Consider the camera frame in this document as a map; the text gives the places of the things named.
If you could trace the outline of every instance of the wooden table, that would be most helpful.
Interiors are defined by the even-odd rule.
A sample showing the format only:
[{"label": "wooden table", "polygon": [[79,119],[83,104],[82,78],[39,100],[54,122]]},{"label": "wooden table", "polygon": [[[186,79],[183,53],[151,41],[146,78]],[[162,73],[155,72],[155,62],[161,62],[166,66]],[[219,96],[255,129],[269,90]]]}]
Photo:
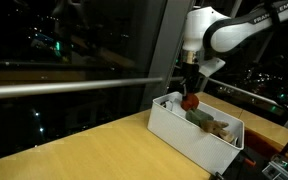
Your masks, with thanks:
[{"label": "wooden table", "polygon": [[[198,93],[282,148],[288,129]],[[150,111],[0,159],[0,179],[208,179],[210,174],[147,129]]]}]

